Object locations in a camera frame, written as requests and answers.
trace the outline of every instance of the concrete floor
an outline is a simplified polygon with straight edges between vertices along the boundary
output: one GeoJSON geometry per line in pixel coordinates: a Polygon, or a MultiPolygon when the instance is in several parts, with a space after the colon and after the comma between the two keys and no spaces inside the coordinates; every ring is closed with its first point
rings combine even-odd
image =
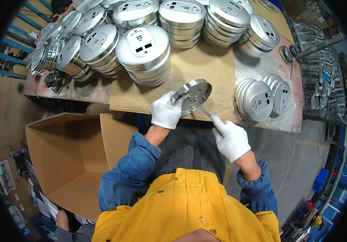
{"type": "MultiPolygon", "coordinates": [[[[319,142],[323,143],[325,124],[303,120],[299,134],[256,127],[245,129],[256,159],[268,163],[270,182],[277,196],[277,218],[282,227],[296,208],[314,194],[313,182],[328,153],[328,145],[318,144],[319,129],[319,142]]],[[[240,200],[241,187],[235,181],[238,170],[234,164],[226,191],[240,200]]]]}

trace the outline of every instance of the blue sleeve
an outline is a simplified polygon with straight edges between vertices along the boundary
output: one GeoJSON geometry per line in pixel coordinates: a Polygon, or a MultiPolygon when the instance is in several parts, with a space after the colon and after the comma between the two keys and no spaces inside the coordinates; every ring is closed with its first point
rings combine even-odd
{"type": "Polygon", "coordinates": [[[139,197],[145,195],[145,181],[160,156],[160,148],[151,145],[142,134],[134,133],[129,142],[128,154],[101,178],[98,189],[101,212],[120,205],[133,206],[139,197]]]}
{"type": "Polygon", "coordinates": [[[241,203],[248,205],[253,213],[273,211],[277,216],[277,198],[269,181],[268,165],[265,161],[257,161],[261,175],[257,180],[248,181],[241,170],[237,173],[237,182],[242,187],[241,203]]]}

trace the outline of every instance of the blue plastic crate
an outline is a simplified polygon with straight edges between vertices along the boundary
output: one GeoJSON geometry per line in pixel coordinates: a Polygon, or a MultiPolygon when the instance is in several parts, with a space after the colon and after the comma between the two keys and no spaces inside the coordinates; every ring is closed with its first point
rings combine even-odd
{"type": "Polygon", "coordinates": [[[313,182],[313,190],[319,193],[324,186],[324,183],[327,181],[328,170],[322,168],[313,182]]]}

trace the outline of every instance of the person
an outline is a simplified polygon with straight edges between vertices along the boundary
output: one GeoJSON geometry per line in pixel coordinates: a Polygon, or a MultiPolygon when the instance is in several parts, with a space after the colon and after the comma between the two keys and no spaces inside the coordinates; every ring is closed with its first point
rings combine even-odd
{"type": "Polygon", "coordinates": [[[92,242],[280,241],[268,166],[255,160],[246,131],[216,113],[212,131],[177,127],[186,97],[172,105],[174,93],[152,104],[152,126],[103,174],[92,242]],[[221,184],[219,152],[240,168],[241,202],[221,184]]]}
{"type": "Polygon", "coordinates": [[[81,226],[72,233],[69,227],[69,218],[64,210],[56,215],[56,236],[59,242],[91,242],[94,234],[94,222],[81,218],[81,226]]]}

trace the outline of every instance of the gray pants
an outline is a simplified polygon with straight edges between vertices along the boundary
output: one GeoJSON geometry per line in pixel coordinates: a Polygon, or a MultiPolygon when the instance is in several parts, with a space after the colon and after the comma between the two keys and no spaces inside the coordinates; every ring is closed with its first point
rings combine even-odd
{"type": "Polygon", "coordinates": [[[149,179],[175,173],[176,168],[213,172],[222,184],[225,157],[218,151],[211,122],[181,119],[160,144],[163,151],[149,179]]]}

